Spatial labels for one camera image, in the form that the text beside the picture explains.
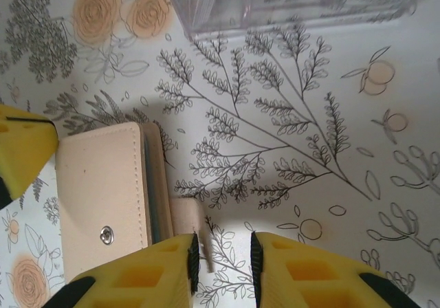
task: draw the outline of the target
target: wallet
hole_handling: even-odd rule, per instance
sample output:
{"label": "wallet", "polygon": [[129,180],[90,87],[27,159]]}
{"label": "wallet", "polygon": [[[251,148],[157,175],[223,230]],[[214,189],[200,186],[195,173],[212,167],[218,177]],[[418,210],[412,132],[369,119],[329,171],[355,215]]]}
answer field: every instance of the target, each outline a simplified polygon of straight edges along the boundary
{"label": "wallet", "polygon": [[127,122],[63,138],[56,178],[66,283],[175,234],[198,232],[210,261],[201,204],[168,198],[156,124]]}

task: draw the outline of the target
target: metal snap button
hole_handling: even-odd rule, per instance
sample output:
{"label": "metal snap button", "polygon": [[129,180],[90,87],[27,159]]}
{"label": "metal snap button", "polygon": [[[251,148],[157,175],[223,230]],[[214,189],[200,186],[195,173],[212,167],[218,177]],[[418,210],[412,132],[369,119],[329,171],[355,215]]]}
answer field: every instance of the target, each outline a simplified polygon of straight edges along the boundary
{"label": "metal snap button", "polygon": [[105,245],[110,245],[111,243],[113,243],[113,240],[115,239],[113,230],[106,225],[103,229],[101,229],[100,238]]}

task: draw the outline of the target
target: orange rose drawing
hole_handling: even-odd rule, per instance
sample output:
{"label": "orange rose drawing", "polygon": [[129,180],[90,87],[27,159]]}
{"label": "orange rose drawing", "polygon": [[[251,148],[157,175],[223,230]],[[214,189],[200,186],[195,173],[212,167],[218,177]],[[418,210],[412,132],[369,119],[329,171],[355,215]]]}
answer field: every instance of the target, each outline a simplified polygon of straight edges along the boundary
{"label": "orange rose drawing", "polygon": [[169,22],[170,0],[134,0],[126,16],[126,28],[138,38],[157,36]]}
{"label": "orange rose drawing", "polygon": [[7,274],[11,292],[20,308],[40,308],[50,297],[49,283],[43,270],[30,258],[17,263]]}
{"label": "orange rose drawing", "polygon": [[118,21],[122,0],[75,0],[75,35],[87,45],[106,41]]}

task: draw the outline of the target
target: clear plastic container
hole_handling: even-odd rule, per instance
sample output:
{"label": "clear plastic container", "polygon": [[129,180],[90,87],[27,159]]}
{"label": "clear plastic container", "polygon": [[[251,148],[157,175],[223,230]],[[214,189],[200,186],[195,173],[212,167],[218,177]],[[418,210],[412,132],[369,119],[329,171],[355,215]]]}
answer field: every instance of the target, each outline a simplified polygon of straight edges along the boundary
{"label": "clear plastic container", "polygon": [[307,25],[388,21],[412,11],[416,0],[172,0],[189,39],[240,34],[300,17]]}

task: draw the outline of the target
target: line art plant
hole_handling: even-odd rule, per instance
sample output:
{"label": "line art plant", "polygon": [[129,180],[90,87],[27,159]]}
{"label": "line art plant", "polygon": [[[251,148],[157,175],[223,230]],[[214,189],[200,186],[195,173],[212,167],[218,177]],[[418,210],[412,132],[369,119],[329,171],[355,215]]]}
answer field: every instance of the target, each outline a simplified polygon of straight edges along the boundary
{"label": "line art plant", "polygon": [[[293,18],[286,30],[248,32],[243,48],[228,49],[228,40],[218,36],[208,43],[194,42],[194,50],[206,63],[205,68],[196,68],[182,49],[162,49],[157,56],[159,65],[170,76],[169,81],[160,80],[155,88],[166,101],[164,113],[177,115],[194,102],[209,105],[205,114],[210,123],[207,135],[192,150],[197,161],[189,164],[196,178],[178,180],[176,192],[201,201],[209,199],[209,207],[218,209],[229,199],[246,201],[251,193],[262,197],[258,209],[266,209],[289,199],[292,189],[328,175],[369,201],[378,196],[371,186],[356,186],[340,163],[340,154],[351,144],[336,96],[331,91],[323,92],[325,123],[317,121],[316,111],[309,106],[310,91],[319,89],[322,79],[329,75],[326,65],[331,46],[322,36],[312,39],[302,22]],[[259,59],[247,63],[246,54]],[[283,58],[292,61],[294,71],[281,63]],[[198,86],[194,76],[201,76],[212,89]],[[270,90],[273,98],[264,98],[264,90]],[[256,110],[268,117],[272,130],[260,126],[255,116],[241,110],[250,100]],[[248,133],[249,129],[257,130],[273,143],[261,144],[260,139]],[[299,140],[305,140],[306,149],[295,144]],[[252,148],[234,155],[222,152],[221,144],[235,142],[245,142]],[[284,154],[273,163],[279,180],[260,185],[269,166],[265,155],[272,151]]]}

